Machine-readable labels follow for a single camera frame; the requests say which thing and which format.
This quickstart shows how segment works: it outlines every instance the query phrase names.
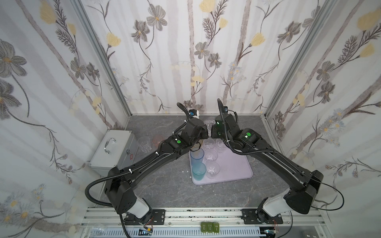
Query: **gray box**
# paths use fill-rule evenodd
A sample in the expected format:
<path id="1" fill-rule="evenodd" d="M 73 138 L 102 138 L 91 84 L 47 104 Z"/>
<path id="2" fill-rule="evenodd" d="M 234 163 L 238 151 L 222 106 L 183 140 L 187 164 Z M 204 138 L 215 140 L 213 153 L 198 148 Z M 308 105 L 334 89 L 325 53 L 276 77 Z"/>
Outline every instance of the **gray box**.
<path id="1" fill-rule="evenodd" d="M 104 149 L 107 141 L 109 143 L 106 150 L 109 153 Z M 89 167 L 106 177 L 109 170 L 115 166 L 118 169 L 130 166 L 134 162 L 137 150 L 138 141 L 131 131 L 109 130 L 98 146 Z"/>

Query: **green box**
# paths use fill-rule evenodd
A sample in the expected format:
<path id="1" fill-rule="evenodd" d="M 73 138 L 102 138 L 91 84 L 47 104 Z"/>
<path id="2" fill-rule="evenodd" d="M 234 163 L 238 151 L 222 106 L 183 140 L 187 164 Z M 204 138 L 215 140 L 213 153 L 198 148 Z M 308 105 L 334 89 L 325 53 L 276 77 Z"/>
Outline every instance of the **green box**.
<path id="1" fill-rule="evenodd" d="M 218 222 L 213 223 L 213 232 L 219 233 L 219 223 Z"/>
<path id="2" fill-rule="evenodd" d="M 207 230 L 208 232 L 213 232 L 213 222 L 208 222 L 207 223 Z"/>
<path id="3" fill-rule="evenodd" d="M 201 232 L 205 233 L 207 232 L 207 223 L 201 222 Z"/>

